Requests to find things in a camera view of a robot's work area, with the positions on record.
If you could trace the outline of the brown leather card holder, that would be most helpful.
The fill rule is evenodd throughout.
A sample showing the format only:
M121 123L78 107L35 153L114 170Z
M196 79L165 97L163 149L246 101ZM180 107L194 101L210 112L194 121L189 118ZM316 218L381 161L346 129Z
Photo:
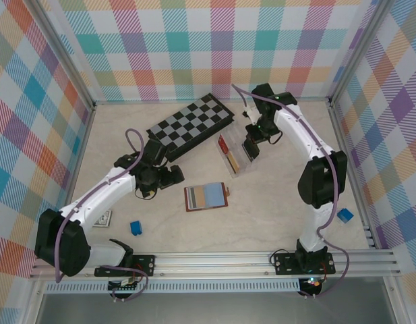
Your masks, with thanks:
M199 186L204 187L206 206L202 208L196 207L196 200L194 197L194 188L196 186L188 186L184 188L185 210L187 212L218 209L229 205L229 189L225 186L224 182L209 183Z

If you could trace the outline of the small circuit board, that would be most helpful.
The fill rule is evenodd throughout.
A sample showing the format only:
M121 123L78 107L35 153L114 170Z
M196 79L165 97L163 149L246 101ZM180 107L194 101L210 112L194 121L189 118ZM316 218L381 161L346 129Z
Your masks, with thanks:
M318 287L324 283L323 277L308 277L300 280L301 289L304 287Z
M138 281L132 279L118 279L108 281L108 290L111 292L114 291L116 294L135 291L137 286Z

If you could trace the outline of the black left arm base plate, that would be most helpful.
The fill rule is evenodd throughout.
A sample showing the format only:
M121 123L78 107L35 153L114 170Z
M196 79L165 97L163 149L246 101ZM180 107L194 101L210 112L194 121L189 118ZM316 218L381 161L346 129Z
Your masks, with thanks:
M117 267L138 269L146 273L149 277L154 274L155 256L149 254L133 254L125 257ZM95 277L130 277L132 271L123 271L118 269L109 269L106 267L97 267L94 270Z

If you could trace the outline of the black VIP card stack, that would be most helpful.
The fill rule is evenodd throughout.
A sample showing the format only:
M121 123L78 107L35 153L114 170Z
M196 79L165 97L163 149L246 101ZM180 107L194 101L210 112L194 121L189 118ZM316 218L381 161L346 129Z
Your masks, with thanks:
M253 143L252 141L245 140L242 144L242 147L251 162L254 161L260 154L260 150L257 144Z

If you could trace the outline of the gold card stack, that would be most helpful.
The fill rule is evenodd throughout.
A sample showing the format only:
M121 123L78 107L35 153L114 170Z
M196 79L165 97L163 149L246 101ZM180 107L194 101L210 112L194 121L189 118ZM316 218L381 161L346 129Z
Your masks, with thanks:
M231 165L231 168L233 170L234 173L238 173L240 170L240 166L236 160L236 158L234 157L232 152L229 152L227 154L227 160L229 162L229 164Z

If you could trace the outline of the clear acrylic card organizer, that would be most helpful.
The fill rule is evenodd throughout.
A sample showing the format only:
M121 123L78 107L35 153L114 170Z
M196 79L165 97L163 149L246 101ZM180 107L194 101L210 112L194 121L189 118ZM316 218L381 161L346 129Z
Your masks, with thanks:
M218 137L222 135L228 148L229 148L229 152L232 152L234 157L236 158L239 166L240 166L240 170L238 173L234 173L231 165L229 164L228 160L227 160L227 156L224 155L217 143L218 141ZM229 170L230 175L233 178L236 178L237 176L241 176L242 174L244 174L246 171L249 171L249 169L252 167L253 162L255 161L250 161L247 157L247 155L245 154L245 151L243 150L242 144L245 141L247 132L246 131L242 131L242 129L240 127L237 127L234 124L228 125L227 127L223 128L216 136L216 145L218 148L218 151L223 159L223 161L225 162L225 165L227 167L227 169Z

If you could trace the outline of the aluminium frame side rail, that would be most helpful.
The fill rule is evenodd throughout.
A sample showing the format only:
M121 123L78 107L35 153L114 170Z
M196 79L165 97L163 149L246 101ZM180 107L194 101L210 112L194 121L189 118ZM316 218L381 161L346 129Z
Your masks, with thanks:
M67 177L69 192L63 198L68 203L69 211L63 210L63 204L52 209L41 208L36 218L38 228L34 255L56 270L57 281L61 281L64 276L77 275L87 265L90 257L91 247L82 229L82 222L76 219L82 215L82 208L69 200L74 192L95 113L96 109L89 109L86 113L87 124L77 145L73 174Z
M339 122L338 114L334 108L334 105L330 103L329 101L327 101L326 108L328 110L330 121L332 122L333 130L334 130L339 148L340 150L344 151L348 157L347 179L349 181L349 185L347 186L347 188L350 188L351 192L353 193L353 198L355 199L357 212L362 222L363 232L365 234L368 246L370 249L377 249L378 239L376 238L376 236L373 234L373 231L372 231L372 220L368 213L367 203L365 202L364 194L361 190L361 186L359 183L357 168L354 164L351 151L348 148L345 133Z

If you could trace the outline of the black folding chessboard box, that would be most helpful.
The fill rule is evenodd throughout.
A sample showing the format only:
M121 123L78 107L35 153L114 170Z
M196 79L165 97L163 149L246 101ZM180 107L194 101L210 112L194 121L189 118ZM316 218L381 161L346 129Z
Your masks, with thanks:
M166 146L172 162L234 121L235 114L209 93L147 130Z

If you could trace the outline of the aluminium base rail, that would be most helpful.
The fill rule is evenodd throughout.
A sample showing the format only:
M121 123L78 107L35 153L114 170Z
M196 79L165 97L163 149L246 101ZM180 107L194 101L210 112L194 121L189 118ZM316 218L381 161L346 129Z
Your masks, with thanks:
M336 273L346 277L400 276L400 266L391 250L332 252ZM269 252L162 252L155 254L154 279L221 279L274 277Z

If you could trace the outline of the small grey card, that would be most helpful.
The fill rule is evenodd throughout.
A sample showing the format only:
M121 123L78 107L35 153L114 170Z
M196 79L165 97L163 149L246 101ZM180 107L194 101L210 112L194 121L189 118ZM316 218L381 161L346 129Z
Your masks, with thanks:
M112 211L107 210L105 213L94 223L94 227L110 227L112 217Z

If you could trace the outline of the aluminium frame post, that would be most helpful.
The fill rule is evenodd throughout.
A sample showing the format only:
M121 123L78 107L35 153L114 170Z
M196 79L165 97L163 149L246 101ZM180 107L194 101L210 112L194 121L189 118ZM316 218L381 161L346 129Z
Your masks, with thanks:
M376 32L389 12L391 0L362 0L338 57L332 66L332 82L326 93L327 101L333 105L344 93L357 66L367 53Z
M76 90L81 95L85 103L89 106L89 108L94 111L95 110L95 102L88 91L82 77L80 76L79 71L76 69L75 64L71 60L70 54L68 53L61 37L59 36L58 32L55 30L52 22L50 21L47 12L43 9L42 5L40 4L40 0L30 0L33 8L36 10L40 24L46 34L49 42L51 43L52 50L54 50L55 54L58 57L58 60L63 64L64 70L68 73L69 79L73 82Z

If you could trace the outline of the aluminium frame back rail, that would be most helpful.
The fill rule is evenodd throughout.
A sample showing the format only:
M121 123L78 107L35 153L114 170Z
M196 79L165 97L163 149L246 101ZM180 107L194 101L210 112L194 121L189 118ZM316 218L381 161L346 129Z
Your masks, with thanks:
M193 103L197 101L197 99L183 99L183 100L160 100L160 101L96 101L95 105L103 106L103 105L157 105L157 104L187 104ZM219 99L222 103L241 103L241 99ZM328 97L303 97L297 99L298 103L302 102L328 102Z

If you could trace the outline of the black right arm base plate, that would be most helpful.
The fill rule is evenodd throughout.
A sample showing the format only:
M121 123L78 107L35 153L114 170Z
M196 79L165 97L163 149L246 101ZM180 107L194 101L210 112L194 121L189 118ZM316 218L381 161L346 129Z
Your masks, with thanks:
M332 275L336 273L331 253L327 253L319 261L308 268L301 268L295 255L290 252L278 252L270 256L276 275Z

